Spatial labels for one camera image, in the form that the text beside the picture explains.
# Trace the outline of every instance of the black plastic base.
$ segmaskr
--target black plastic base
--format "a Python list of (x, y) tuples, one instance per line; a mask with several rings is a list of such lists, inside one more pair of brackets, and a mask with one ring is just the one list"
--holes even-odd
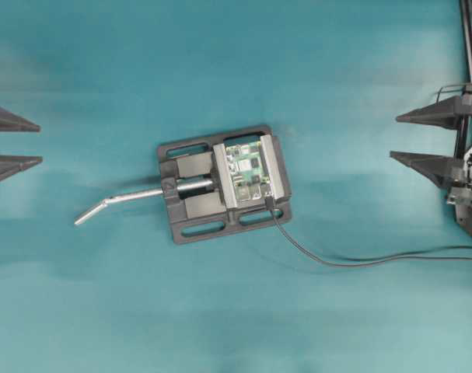
[[(238, 131), (191, 138), (184, 141), (176, 141), (160, 145), (157, 148), (163, 197), (166, 202), (173, 241), (175, 243), (195, 242), (202, 239), (231, 235), (233, 233), (245, 232), (252, 229), (265, 228), (274, 225), (270, 212), (266, 213), (262, 219), (257, 219), (260, 218), (262, 212), (266, 211), (263, 199), (261, 200), (261, 204), (252, 207), (232, 210), (227, 210), (225, 208), (223, 196), (219, 189), (218, 173), (216, 172), (215, 163), (213, 161), (211, 164), (202, 165), (202, 167), (200, 167), (201, 171), (199, 171), (201, 173), (194, 175), (194, 177), (201, 178), (210, 177), (215, 181), (215, 186), (212, 190), (204, 190), (205, 195), (209, 194), (210, 201), (206, 204), (202, 204), (202, 208), (198, 208), (194, 212), (197, 216), (193, 217), (192, 213), (190, 216), (190, 212), (186, 207), (186, 202), (189, 198), (196, 197), (186, 197), (183, 199), (179, 195), (179, 192), (177, 191), (177, 180), (181, 179), (183, 175), (179, 171), (178, 161), (179, 159), (183, 159), (181, 162), (185, 162), (185, 157), (195, 157), (195, 155), (177, 155), (176, 157), (171, 155), (172, 152), (178, 152), (182, 148), (187, 149), (193, 147), (202, 147), (202, 154), (212, 153), (213, 145), (221, 144), (229, 139), (251, 135), (262, 136), (265, 134), (272, 134), (270, 127), (267, 125), (260, 125), (244, 128)], [(285, 171), (284, 160), (282, 158), (278, 139), (273, 137), (273, 140), (274, 149), (278, 158), (279, 171), (281, 172), (285, 189), (285, 197), (277, 201), (276, 208), (281, 212), (278, 218), (279, 221), (281, 223), (286, 223), (291, 220), (291, 205), (289, 203), (291, 188)], [(256, 216), (257, 218), (249, 218), (251, 215), (254, 216), (255, 214), (259, 214)]]

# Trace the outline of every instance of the green circuit board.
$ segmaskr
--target green circuit board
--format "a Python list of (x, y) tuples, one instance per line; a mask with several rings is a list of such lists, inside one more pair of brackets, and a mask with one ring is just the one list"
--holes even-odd
[(270, 178), (264, 168), (261, 142), (226, 147), (227, 163), (238, 201), (259, 200), (271, 193)]

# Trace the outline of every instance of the teal surface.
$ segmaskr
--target teal surface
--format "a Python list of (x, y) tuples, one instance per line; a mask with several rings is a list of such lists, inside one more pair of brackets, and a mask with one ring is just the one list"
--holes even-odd
[(0, 153), (44, 157), (0, 184), (0, 372), (472, 372), (472, 263), (333, 270), (275, 228), (176, 246), (161, 199), (72, 225), (156, 185), (158, 144), (265, 122), (315, 252), (472, 244), (388, 158), (452, 154), (394, 117), (465, 79), (457, 0), (0, 1), (0, 105), (43, 128)]

